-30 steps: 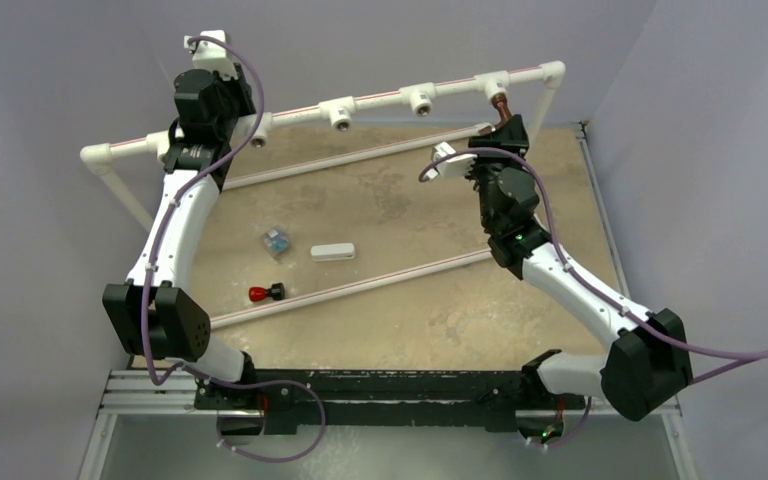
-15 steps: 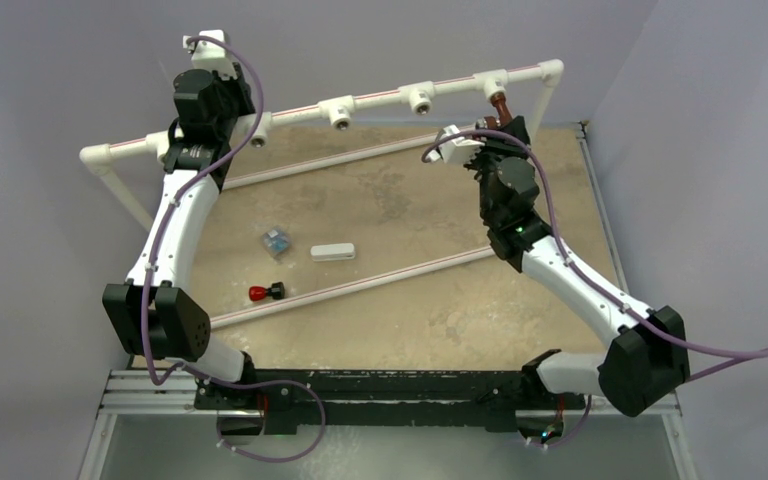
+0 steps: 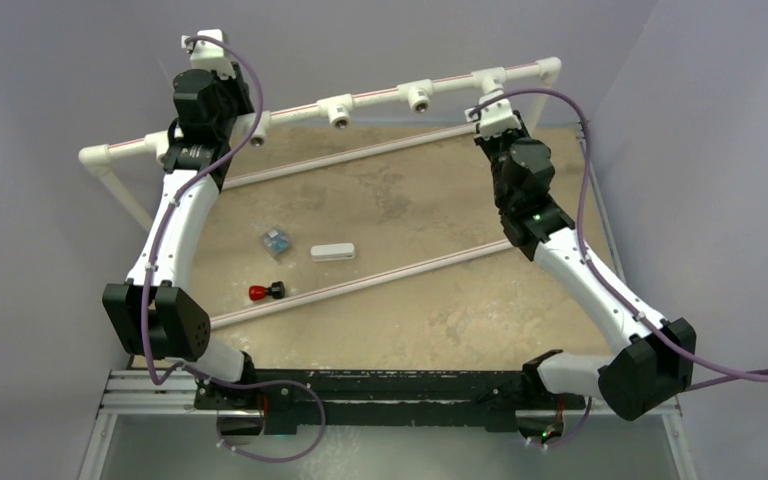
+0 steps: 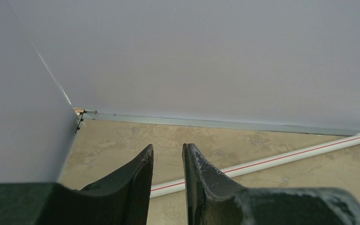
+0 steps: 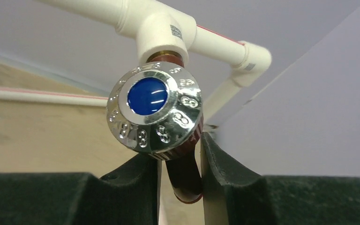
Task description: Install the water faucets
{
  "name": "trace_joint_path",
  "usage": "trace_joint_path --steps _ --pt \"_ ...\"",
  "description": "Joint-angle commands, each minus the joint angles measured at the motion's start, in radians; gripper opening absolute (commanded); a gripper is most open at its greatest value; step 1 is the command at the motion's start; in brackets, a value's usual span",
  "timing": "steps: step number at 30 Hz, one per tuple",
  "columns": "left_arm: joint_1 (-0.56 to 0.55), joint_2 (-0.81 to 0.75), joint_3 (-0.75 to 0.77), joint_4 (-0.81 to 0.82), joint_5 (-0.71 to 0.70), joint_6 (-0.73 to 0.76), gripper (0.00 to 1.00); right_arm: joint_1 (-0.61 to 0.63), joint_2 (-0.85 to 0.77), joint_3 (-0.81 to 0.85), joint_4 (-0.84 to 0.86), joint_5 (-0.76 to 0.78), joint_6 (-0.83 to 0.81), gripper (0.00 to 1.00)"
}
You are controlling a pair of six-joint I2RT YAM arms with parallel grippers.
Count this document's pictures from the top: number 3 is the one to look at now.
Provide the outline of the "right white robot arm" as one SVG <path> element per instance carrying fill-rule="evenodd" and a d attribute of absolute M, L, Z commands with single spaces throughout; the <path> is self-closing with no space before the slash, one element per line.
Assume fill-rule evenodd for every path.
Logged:
<path fill-rule="evenodd" d="M 544 407 L 560 394 L 591 397 L 635 420 L 688 390 L 693 364 L 670 346 L 693 351 L 694 328 L 642 301 L 580 240 L 574 220 L 550 194 L 550 148 L 531 136 L 517 112 L 494 127 L 478 119 L 474 142 L 489 161 L 508 241 L 564 287 L 611 350 L 606 357 L 551 351 L 527 362 L 524 399 Z"/>

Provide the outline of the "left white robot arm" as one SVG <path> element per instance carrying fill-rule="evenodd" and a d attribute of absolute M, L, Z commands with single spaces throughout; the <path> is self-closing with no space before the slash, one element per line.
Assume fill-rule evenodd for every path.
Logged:
<path fill-rule="evenodd" d="M 166 359 L 221 381 L 232 408 L 257 399 L 250 361 L 213 334 L 189 295 L 195 251 L 230 165 L 237 119 L 253 113 L 238 64 L 228 74 L 190 69 L 173 80 L 177 115 L 163 135 L 162 198 L 143 250 L 124 282 L 106 285 L 102 304 L 125 352 Z"/>

